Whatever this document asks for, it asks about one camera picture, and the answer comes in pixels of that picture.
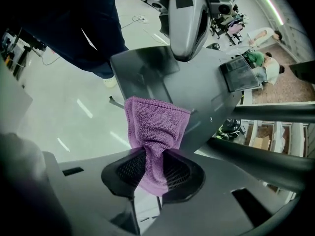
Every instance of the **dark blue pants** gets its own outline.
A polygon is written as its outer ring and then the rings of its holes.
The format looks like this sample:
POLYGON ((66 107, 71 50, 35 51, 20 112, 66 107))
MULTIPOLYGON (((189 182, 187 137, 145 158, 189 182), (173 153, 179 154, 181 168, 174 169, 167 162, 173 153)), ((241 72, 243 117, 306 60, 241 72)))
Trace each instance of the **dark blue pants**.
POLYGON ((115 0, 42 1, 17 16, 21 26, 78 68, 111 78, 110 57, 127 50, 115 0))

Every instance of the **white floor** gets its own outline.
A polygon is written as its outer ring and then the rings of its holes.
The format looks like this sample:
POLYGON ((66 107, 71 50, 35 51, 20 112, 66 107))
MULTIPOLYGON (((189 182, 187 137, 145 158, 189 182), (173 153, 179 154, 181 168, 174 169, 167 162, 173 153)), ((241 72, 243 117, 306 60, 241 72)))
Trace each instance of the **white floor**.
MULTIPOLYGON (((159 12, 140 0, 116 0, 126 46, 137 49, 169 43, 160 30, 159 12), (132 22, 142 15, 147 23, 132 22)), ((218 42, 211 36, 205 46, 218 42)), ((226 45, 227 40, 219 43, 226 45)), ((59 56, 49 48, 46 64, 59 56)), ((31 52, 19 81, 33 98, 18 135, 52 152, 59 162, 98 157, 130 148, 124 110, 109 103, 109 96, 122 99, 119 87, 108 89, 103 80, 78 69, 62 58, 45 66, 31 52)))

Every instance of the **green shirt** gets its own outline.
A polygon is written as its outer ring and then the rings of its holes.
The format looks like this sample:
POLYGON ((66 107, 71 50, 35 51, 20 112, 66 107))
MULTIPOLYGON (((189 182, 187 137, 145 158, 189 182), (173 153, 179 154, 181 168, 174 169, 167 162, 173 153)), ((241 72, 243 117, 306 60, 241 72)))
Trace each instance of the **green shirt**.
POLYGON ((262 66, 264 62, 264 54, 262 52, 247 52, 246 56, 251 63, 256 63, 257 66, 262 66))

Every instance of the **white shirt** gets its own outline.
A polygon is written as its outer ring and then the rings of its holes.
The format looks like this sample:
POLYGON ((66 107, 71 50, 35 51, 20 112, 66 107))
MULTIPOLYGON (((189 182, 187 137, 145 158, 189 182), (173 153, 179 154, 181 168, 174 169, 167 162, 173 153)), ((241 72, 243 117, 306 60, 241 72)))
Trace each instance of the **white shirt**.
POLYGON ((263 42, 267 41, 268 38, 275 34, 274 30, 269 27, 263 27, 260 29, 252 30, 248 33, 250 39, 254 39, 258 34, 260 34, 264 30, 267 32, 267 34, 263 37, 258 38, 254 43, 255 46, 261 45, 263 42))
POLYGON ((274 85, 279 76, 279 63, 274 58, 268 58, 265 68, 267 74, 267 82, 274 85))

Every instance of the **purple towel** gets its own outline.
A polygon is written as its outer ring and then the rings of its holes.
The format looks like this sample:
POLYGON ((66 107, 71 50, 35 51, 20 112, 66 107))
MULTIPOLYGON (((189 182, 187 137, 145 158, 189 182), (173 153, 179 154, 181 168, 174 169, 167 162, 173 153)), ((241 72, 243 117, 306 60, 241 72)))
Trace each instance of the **purple towel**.
POLYGON ((156 196, 168 192, 163 173, 163 154, 179 149, 190 112, 153 99, 131 97, 125 102, 128 138, 132 148, 146 150, 146 172, 139 185, 156 196))

